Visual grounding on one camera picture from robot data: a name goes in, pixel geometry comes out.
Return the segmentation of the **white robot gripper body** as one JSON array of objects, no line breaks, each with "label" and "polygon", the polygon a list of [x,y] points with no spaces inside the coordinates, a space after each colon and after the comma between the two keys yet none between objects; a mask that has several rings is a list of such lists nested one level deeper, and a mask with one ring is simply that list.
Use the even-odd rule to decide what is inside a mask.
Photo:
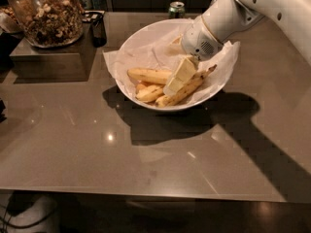
[{"label": "white robot gripper body", "polygon": [[213,0],[183,33],[181,46],[186,54],[208,60],[222,50],[230,35],[248,30],[262,18],[239,0]]}]

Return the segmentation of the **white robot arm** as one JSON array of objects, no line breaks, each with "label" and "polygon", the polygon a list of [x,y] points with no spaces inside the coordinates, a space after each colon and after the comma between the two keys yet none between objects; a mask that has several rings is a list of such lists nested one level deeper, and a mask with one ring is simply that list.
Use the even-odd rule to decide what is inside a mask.
[{"label": "white robot arm", "polygon": [[311,64],[311,0],[213,0],[173,48],[207,60],[231,34],[249,29],[263,17],[273,20]]}]

